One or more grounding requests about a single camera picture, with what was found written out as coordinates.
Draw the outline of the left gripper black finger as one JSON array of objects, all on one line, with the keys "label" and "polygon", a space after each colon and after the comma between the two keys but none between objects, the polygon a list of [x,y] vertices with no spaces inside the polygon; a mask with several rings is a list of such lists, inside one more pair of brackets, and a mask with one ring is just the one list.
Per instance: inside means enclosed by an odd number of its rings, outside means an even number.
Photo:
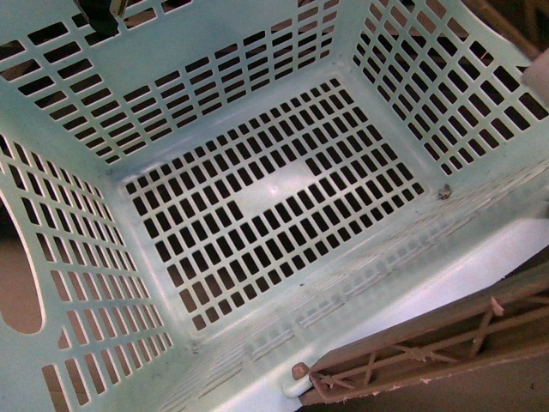
[{"label": "left gripper black finger", "polygon": [[123,18],[126,0],[77,0],[76,6],[92,29],[101,35],[118,34],[118,18]]}]

